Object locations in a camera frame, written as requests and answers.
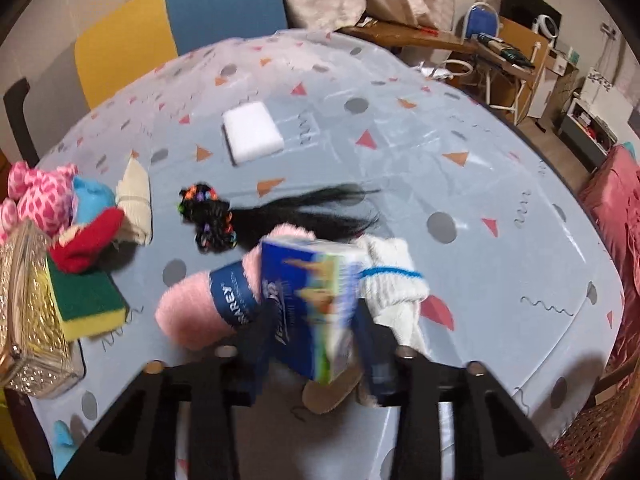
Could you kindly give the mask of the white socks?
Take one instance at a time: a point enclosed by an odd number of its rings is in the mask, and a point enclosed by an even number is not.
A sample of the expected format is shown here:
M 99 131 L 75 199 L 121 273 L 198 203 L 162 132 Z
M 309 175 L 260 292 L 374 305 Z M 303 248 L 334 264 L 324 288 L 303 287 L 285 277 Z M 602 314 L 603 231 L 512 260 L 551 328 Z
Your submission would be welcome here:
M 389 327 L 402 346 L 424 356 L 430 354 L 420 327 L 421 304 L 430 296 L 425 278 L 415 268 L 408 244 L 402 238 L 363 234 L 352 244 L 364 251 L 360 297 L 367 301 L 376 324 Z M 362 369 L 356 356 L 337 378 L 326 385 L 311 380 L 303 388 L 304 408 L 315 415 L 335 410 L 356 389 Z

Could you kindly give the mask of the pink towel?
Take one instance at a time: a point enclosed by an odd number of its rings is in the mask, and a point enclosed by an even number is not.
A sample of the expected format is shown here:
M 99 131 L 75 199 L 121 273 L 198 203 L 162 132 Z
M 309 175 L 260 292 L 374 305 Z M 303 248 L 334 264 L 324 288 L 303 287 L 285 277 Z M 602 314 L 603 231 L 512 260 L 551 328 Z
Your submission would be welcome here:
M 265 311 L 280 310 L 276 298 L 262 296 L 262 246 L 256 245 L 237 262 L 170 286 L 155 321 L 172 342 L 198 351 L 244 330 Z

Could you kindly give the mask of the blue tissue pack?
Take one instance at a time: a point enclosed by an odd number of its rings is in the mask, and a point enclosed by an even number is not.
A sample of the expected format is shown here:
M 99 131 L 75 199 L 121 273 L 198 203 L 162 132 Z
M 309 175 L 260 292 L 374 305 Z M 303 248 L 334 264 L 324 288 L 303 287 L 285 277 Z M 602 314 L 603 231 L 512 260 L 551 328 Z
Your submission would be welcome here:
M 353 244 L 270 236 L 260 244 L 262 296 L 278 305 L 274 353 L 299 375 L 326 385 L 352 358 L 352 317 L 367 262 Z

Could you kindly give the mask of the cream mesh cloth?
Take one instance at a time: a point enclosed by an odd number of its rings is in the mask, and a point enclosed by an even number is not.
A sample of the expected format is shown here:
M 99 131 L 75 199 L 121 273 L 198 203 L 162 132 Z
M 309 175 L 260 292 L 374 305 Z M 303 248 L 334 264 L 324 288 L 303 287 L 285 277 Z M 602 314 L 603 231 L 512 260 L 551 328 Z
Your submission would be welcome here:
M 149 175 L 137 159 L 130 157 L 116 185 L 116 207 L 124 213 L 115 235 L 118 242 L 149 245 L 152 240 L 152 200 Z

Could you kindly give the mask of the black hair extension with ties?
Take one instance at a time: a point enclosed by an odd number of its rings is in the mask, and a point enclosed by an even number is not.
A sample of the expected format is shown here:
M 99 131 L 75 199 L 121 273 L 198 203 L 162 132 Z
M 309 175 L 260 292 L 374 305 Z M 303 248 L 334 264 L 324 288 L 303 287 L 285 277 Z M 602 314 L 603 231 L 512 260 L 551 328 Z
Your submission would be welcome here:
M 179 192 L 178 211 L 184 222 L 194 226 L 198 250 L 220 254 L 238 246 L 253 248 L 281 224 L 296 226 L 332 242 L 348 240 L 375 226 L 378 219 L 343 216 L 325 209 L 363 200 L 368 194 L 358 185 L 341 184 L 277 198 L 255 207 L 235 207 L 201 182 Z

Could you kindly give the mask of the patterned light blue tablecloth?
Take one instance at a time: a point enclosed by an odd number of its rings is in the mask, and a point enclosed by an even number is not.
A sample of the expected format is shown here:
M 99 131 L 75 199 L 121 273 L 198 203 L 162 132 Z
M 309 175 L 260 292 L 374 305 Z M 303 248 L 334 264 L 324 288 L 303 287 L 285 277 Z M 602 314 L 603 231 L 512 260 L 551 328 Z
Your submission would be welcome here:
M 84 379 L 32 408 L 43 431 L 65 422 L 85 434 L 151 360 L 189 359 L 158 328 L 160 296 L 183 275 L 220 268 L 239 250 L 204 255 L 178 214 L 179 191 L 211 185 L 237 207 L 356 184 L 369 194 L 346 214 L 377 218 L 375 233 L 403 238 L 430 296 L 421 316 L 432 359 L 480 361 L 554 442 L 585 405 L 620 327 L 622 284 L 598 230 L 572 190 L 509 124 L 459 90 L 428 82 L 385 50 L 327 32 L 288 30 L 231 39 L 190 56 L 177 78 L 157 72 L 168 109 L 142 113 L 151 151 L 153 238 L 111 258 L 130 309 L 122 328 L 82 345 Z M 222 114 L 263 102 L 284 149 L 242 165 L 231 158 Z M 107 185 L 131 155 L 104 172 Z

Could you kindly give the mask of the yellow green scrub sponge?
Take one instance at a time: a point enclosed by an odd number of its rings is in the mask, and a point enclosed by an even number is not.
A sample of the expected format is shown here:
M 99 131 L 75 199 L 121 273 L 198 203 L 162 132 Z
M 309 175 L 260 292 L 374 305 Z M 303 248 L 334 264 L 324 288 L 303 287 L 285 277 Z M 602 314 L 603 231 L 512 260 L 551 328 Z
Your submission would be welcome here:
M 47 256 L 53 303 L 69 342 L 99 336 L 125 324 L 127 306 L 111 277 L 99 268 L 66 273 Z

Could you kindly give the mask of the red plush toy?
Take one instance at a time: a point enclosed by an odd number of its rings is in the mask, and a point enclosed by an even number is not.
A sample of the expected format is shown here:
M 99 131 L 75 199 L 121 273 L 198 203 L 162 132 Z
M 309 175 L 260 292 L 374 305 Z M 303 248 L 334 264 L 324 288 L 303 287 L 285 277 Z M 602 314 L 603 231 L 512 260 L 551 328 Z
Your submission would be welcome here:
M 58 270 L 79 274 L 92 268 L 115 239 L 124 212 L 117 207 L 104 209 L 91 222 L 75 224 L 49 248 L 49 256 Z

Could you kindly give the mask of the ornate silver tissue box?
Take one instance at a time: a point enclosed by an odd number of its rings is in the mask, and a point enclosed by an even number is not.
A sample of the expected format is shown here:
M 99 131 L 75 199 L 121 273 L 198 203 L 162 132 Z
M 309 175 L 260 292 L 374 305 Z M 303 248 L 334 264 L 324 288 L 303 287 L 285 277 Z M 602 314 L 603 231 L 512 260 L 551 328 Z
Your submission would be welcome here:
M 22 222 L 1 246 L 1 385 L 52 399 L 85 376 L 79 344 L 56 313 L 47 267 L 50 237 Z

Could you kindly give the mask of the blue plush toy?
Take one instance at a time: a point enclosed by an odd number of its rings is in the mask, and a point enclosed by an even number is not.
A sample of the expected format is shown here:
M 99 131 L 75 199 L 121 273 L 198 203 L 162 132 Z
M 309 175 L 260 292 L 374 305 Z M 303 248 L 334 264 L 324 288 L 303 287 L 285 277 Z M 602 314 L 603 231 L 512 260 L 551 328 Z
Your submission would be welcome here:
M 73 222 L 75 224 L 91 223 L 102 212 L 115 206 L 115 194 L 105 184 L 81 177 L 73 178 L 74 201 Z

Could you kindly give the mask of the pink spotted plush toy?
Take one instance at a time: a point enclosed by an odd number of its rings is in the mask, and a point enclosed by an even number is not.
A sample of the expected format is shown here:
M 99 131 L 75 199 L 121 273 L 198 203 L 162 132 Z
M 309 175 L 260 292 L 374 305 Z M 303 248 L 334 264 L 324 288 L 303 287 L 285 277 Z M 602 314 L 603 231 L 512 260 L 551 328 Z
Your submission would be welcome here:
M 72 223 L 74 164 L 52 171 L 16 162 L 8 175 L 8 197 L 1 204 L 1 244 L 24 220 L 32 220 L 47 236 L 61 234 Z

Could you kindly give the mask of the pink fabric couch cover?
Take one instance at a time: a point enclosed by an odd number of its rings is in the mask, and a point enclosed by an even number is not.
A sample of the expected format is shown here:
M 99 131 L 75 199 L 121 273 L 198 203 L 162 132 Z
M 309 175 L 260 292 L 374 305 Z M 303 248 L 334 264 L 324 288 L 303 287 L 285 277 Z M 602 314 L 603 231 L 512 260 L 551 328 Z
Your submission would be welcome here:
M 579 192 L 623 285 L 623 314 L 608 368 L 621 367 L 639 349 L 639 165 L 617 145 Z

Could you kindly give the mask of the wooden side table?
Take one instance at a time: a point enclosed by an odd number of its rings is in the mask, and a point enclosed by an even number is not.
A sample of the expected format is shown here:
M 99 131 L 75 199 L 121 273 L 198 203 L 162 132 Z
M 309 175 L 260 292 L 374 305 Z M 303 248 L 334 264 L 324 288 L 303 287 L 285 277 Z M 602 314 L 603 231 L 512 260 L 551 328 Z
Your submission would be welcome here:
M 462 39 L 453 32 L 441 32 L 431 27 L 410 27 L 373 20 L 340 29 L 340 33 L 372 42 L 387 50 L 417 47 L 473 54 L 476 44 Z

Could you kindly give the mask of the blue folding chair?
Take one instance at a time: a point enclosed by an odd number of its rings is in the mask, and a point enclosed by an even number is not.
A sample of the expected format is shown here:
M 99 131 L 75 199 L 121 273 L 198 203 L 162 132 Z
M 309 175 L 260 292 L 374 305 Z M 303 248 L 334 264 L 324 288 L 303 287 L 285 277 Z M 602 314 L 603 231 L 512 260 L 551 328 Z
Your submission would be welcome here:
M 497 37 L 500 28 L 498 12 L 486 2 L 476 2 L 466 12 L 462 36 L 471 39 L 479 34 Z

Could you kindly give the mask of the multicolour upholstered chair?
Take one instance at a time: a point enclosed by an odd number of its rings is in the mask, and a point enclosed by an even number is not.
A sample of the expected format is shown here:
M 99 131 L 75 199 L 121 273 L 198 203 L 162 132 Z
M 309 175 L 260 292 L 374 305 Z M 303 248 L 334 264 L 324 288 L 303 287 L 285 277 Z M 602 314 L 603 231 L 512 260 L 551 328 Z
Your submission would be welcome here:
M 157 86 L 130 90 L 157 72 L 175 79 L 212 44 L 285 29 L 283 0 L 35 0 L 1 47 L 1 148 L 31 165 L 53 150 L 99 171 L 117 154 L 151 151 L 142 113 L 168 109 Z

